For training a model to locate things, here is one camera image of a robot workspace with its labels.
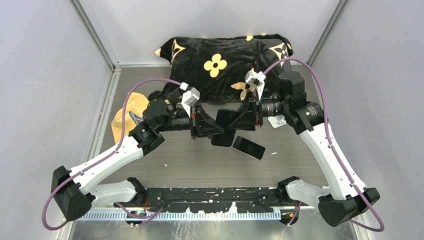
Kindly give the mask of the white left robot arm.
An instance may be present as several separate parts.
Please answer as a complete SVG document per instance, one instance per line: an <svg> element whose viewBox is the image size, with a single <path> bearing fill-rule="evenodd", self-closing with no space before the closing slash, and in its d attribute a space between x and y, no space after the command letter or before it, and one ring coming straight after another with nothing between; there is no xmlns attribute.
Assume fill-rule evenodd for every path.
<svg viewBox="0 0 424 240"><path fill-rule="evenodd" d="M53 172L51 192L65 219L75 221L92 207L103 205L127 203L148 207L153 202L153 193L135 177L114 184L100 182L154 151L165 141L162 132L189 130L194 139L224 133L200 102L192 108L193 113L182 108L172 113L165 100L153 100L143 112L143 120L120 143L70 170L64 166L57 168Z"/></svg>

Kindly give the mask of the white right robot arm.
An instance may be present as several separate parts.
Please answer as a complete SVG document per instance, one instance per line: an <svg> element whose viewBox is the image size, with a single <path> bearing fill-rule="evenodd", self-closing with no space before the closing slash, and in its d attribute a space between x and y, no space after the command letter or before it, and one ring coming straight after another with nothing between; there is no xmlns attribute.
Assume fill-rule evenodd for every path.
<svg viewBox="0 0 424 240"><path fill-rule="evenodd" d="M332 227L353 222L380 199L378 190L367 187L355 174L335 139L324 108L307 99L305 80L300 73L281 73L279 92L270 97L263 96L265 79L262 72L250 71L244 81L233 85L243 90L243 103L230 121L229 130L253 131L264 118L282 116L309 147L328 186L315 186L292 176L278 183L276 201L316 208Z"/></svg>

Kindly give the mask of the white folding phone stand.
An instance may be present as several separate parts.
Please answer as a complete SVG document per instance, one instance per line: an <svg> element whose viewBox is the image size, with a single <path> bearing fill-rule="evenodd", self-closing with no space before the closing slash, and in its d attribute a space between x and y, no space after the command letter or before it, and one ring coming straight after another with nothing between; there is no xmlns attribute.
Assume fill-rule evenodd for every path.
<svg viewBox="0 0 424 240"><path fill-rule="evenodd" d="M274 128L279 128L287 124L285 117L283 115L278 116L269 116L267 118L269 124Z"/></svg>

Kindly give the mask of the small black smartphone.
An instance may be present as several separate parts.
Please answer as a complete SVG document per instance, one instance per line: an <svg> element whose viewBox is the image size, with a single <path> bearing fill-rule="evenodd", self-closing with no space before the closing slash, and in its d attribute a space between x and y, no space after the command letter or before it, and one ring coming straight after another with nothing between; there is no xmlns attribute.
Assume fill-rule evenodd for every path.
<svg viewBox="0 0 424 240"><path fill-rule="evenodd" d="M229 130L225 133L213 135L211 138L211 144L217 147L231 147L234 141L235 134L235 130Z"/></svg>

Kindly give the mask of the white-edged smartphone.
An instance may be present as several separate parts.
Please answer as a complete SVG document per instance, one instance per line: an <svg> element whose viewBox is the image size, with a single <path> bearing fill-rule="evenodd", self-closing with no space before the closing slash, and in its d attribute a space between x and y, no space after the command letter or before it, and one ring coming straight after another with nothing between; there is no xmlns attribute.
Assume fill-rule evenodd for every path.
<svg viewBox="0 0 424 240"><path fill-rule="evenodd" d="M262 160L266 148L244 137L237 136L232 148L254 159Z"/></svg>

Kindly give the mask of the black flower-pattern pillow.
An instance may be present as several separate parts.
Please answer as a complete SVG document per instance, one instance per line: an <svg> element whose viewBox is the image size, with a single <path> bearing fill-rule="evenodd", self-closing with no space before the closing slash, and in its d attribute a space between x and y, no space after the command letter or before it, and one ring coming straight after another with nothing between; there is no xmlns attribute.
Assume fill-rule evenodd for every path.
<svg viewBox="0 0 424 240"><path fill-rule="evenodd" d="M290 41L280 34L230 38L176 36L155 54L170 64L169 79L187 83L210 104L242 101L247 93L248 72L264 72L270 65L291 57Z"/></svg>

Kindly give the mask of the yellow cloth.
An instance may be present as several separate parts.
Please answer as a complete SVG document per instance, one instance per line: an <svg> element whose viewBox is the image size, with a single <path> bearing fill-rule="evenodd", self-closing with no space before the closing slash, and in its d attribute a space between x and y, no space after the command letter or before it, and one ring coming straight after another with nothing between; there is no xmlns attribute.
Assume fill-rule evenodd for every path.
<svg viewBox="0 0 424 240"><path fill-rule="evenodd" d="M136 124L143 119L143 111L149 104L147 97L141 93L131 93L125 108L123 117L123 108L119 109L111 122L111 130L114 143L118 144L121 140L122 129L124 136L127 136Z"/></svg>

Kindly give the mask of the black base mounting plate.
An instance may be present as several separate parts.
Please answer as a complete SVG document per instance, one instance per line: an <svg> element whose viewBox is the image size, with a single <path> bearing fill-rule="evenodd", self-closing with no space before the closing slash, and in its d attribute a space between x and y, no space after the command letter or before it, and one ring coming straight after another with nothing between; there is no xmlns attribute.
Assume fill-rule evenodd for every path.
<svg viewBox="0 0 424 240"><path fill-rule="evenodd" d="M282 197L275 187L151 187L141 200L123 202L125 208L142 208L153 212L163 208L168 213L204 212L268 213L280 207L298 206L299 202Z"/></svg>

